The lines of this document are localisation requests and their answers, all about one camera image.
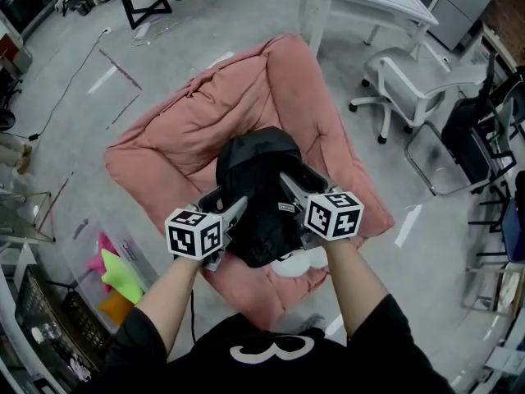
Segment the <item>grey metal cabinet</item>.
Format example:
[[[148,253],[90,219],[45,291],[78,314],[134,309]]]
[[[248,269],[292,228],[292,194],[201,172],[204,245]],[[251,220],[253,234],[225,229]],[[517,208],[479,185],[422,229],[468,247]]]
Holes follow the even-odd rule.
[[[431,9],[438,20],[437,26],[429,29],[441,44],[454,50],[467,32],[480,19],[491,0],[436,0]]]

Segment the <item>pink plush cushion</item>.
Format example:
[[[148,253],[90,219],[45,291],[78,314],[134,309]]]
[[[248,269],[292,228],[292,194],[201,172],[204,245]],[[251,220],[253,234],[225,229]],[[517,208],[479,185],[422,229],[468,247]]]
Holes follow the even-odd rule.
[[[107,278],[111,282],[116,276],[116,268],[118,266],[117,258],[119,254],[115,247],[104,232],[99,232],[98,241],[96,244],[96,254],[93,258],[87,261],[86,267],[90,271],[95,271],[99,274],[103,281],[103,289],[109,293],[112,291],[112,285],[108,284],[103,276],[107,274]]]

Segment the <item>clear plastic storage box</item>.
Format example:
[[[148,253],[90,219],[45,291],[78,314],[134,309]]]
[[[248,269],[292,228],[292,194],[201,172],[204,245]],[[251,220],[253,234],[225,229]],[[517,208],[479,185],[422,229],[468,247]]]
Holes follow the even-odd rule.
[[[149,289],[158,274],[126,227],[111,222],[96,211],[82,219],[71,236],[66,238],[62,254],[73,282],[77,284],[76,290],[106,330],[114,333],[116,323],[98,308],[110,293],[104,288],[100,273],[88,267],[88,262],[95,259],[106,241],[122,257],[142,290]]]

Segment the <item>metal frame side table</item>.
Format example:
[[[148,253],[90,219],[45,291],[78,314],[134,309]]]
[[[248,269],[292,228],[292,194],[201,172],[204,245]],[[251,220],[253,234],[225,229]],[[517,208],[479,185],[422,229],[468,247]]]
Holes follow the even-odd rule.
[[[13,193],[0,189],[0,241],[55,243],[52,206],[48,191]]]

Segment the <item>pink floor lounge chair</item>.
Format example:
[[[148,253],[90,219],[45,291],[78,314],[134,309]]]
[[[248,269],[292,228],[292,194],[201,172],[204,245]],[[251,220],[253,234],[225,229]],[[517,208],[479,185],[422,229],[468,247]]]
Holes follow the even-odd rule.
[[[298,34],[275,37],[195,76],[107,148],[105,167],[163,229],[173,210],[215,187],[217,156],[228,140],[269,126],[287,132],[309,166],[363,203],[354,245],[394,226]]]

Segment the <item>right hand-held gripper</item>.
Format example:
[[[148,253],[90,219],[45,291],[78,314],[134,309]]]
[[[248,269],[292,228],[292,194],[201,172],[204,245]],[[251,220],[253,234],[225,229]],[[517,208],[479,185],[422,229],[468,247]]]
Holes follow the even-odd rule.
[[[300,180],[281,172],[279,182],[297,210],[294,219],[304,249],[357,235],[364,205],[354,193],[342,190],[331,178],[307,164],[302,166]]]

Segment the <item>person's black printed shirt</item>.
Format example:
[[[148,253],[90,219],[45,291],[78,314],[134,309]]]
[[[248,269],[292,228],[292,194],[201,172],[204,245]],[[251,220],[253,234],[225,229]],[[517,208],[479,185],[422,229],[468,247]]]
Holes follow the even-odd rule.
[[[345,343],[310,328],[296,335],[262,332],[236,314],[168,361],[146,315],[132,311],[107,364],[88,384],[93,394],[313,394],[334,383],[360,394],[454,394],[416,346],[409,323],[387,296]]]

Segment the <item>black chair with chrome frame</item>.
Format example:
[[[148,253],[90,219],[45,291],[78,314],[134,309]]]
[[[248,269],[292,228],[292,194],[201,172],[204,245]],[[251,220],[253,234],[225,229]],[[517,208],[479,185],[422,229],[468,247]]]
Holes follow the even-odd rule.
[[[525,70],[519,67],[496,90],[492,90],[498,53],[488,58],[486,78],[478,95],[458,100],[442,130],[425,121],[404,146],[404,156],[434,196],[450,197],[482,190],[502,178],[517,165],[511,139],[523,133],[525,121]],[[466,178],[466,185],[442,192],[431,183],[409,152],[410,145],[423,129],[429,129]]]

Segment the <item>person's right forearm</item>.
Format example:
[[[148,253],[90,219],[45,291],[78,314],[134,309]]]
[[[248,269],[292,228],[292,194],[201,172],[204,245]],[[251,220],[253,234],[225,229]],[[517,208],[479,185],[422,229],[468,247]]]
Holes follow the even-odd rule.
[[[322,246],[345,331],[352,337],[388,290],[351,241],[324,241]]]

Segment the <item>blue chair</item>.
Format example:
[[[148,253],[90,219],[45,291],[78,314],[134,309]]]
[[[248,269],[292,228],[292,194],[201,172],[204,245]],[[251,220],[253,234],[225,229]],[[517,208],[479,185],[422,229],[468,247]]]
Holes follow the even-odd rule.
[[[500,233],[504,248],[501,251],[478,252],[478,258],[506,256],[510,263],[525,264],[525,219],[520,220],[515,199],[510,198],[502,210],[502,216],[497,221],[471,221],[469,225],[489,226],[490,233]]]

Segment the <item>black backpack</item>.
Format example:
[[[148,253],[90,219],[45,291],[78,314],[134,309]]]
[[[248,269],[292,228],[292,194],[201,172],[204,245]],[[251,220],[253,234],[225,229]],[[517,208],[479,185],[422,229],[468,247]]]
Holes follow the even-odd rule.
[[[228,250],[251,268],[261,268],[301,245],[295,211],[288,204],[280,173],[301,172],[299,147],[283,130],[269,126],[230,139],[217,158],[216,183],[229,207],[242,197],[247,208],[231,229]]]

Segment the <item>white office chair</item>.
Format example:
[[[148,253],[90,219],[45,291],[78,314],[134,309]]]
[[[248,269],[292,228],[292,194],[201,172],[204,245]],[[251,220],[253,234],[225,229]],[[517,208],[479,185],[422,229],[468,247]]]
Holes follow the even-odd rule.
[[[413,51],[388,48],[370,57],[363,65],[362,86],[373,87],[377,95],[354,98],[349,110],[362,105],[383,109],[383,122],[377,137],[384,144],[390,129],[391,114],[405,122],[405,131],[420,127],[445,100],[446,90],[460,85],[480,85],[487,78],[487,64],[452,67],[448,59],[422,41]]]

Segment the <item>white flower cushion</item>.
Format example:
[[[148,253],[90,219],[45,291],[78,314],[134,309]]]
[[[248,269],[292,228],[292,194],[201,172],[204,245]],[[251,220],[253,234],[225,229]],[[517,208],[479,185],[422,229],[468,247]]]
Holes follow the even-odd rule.
[[[300,277],[310,268],[321,269],[328,265],[326,251],[318,246],[310,250],[295,250],[270,263],[280,277]]]

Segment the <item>neon green plush cushion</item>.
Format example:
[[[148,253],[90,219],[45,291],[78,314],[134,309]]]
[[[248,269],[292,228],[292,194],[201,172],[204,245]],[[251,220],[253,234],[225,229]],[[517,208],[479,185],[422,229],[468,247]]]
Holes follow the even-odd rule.
[[[101,276],[102,282],[111,286],[133,305],[137,305],[144,292],[135,279],[135,275],[120,256],[105,249],[101,250],[101,255],[106,269]]]

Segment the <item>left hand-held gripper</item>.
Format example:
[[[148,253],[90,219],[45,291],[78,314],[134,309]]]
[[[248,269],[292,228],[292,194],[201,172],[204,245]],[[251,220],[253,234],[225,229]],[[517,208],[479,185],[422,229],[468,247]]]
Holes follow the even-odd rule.
[[[224,207],[221,188],[217,187],[185,208],[176,208],[165,220],[168,251],[176,257],[200,261],[217,271],[232,238],[229,231],[239,222],[248,206],[240,197]]]

